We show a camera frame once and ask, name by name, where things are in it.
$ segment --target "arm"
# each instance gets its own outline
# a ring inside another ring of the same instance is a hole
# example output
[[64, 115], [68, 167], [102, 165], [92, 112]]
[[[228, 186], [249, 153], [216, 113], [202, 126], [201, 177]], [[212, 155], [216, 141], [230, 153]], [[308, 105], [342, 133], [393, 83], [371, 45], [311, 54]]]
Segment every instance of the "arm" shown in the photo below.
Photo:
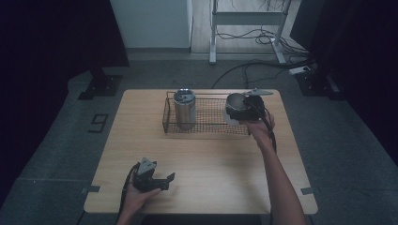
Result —
[[116, 225], [131, 224], [134, 215], [143, 207], [145, 201], [159, 194], [161, 189], [154, 189], [146, 193], [142, 193], [132, 185], [132, 175], [126, 190], [123, 209]]
[[[274, 127], [273, 115], [269, 122]], [[263, 154], [272, 215], [277, 225], [305, 224], [305, 216], [281, 162], [272, 147], [267, 127], [262, 121], [245, 122]]]

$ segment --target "wire basket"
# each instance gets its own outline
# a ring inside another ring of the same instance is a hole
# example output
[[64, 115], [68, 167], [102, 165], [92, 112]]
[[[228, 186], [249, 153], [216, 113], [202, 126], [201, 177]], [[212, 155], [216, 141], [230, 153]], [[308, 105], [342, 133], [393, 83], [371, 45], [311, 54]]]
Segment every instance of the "wire basket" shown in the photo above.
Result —
[[204, 94], [195, 94], [196, 123], [184, 123], [191, 125], [189, 129], [182, 129], [176, 121], [174, 92], [166, 93], [164, 103], [163, 128], [165, 133], [229, 133], [249, 135], [249, 130], [244, 125], [231, 126], [225, 123], [223, 111], [225, 108], [225, 98], [203, 98]]

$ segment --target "stainless steel tumbler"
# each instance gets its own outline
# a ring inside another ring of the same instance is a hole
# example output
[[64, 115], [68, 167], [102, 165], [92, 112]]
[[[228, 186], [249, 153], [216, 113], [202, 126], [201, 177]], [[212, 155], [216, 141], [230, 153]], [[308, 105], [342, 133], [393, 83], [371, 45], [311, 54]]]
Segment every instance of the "stainless steel tumbler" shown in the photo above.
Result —
[[181, 129], [190, 129], [196, 122], [196, 96], [190, 89], [179, 89], [174, 94], [176, 122]]

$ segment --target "wooden table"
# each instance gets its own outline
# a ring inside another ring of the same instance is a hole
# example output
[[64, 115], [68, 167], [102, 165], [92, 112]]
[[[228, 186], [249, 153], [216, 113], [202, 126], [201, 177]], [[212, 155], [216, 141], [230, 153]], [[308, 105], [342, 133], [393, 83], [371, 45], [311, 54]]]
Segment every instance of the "wooden table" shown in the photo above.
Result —
[[[131, 167], [142, 157], [158, 161], [154, 178], [176, 173], [169, 190], [150, 199], [148, 214], [268, 214], [270, 211], [264, 162], [254, 139], [248, 135], [222, 133], [164, 133], [162, 117], [167, 90], [128, 90], [124, 93], [108, 141], [102, 153], [84, 210], [117, 213], [120, 194]], [[217, 94], [245, 90], [193, 90]], [[278, 156], [290, 178], [305, 214], [315, 214], [309, 188], [281, 96], [264, 96], [274, 114]]]

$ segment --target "white power strip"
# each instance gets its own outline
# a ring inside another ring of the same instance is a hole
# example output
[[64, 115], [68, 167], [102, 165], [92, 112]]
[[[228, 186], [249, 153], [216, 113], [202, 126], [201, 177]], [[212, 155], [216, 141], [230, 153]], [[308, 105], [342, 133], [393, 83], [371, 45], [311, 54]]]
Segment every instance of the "white power strip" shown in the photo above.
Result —
[[309, 71], [310, 71], [309, 67], [297, 67], [297, 68], [289, 69], [289, 74], [290, 75], [296, 75], [296, 74], [299, 74], [299, 73], [309, 72]]

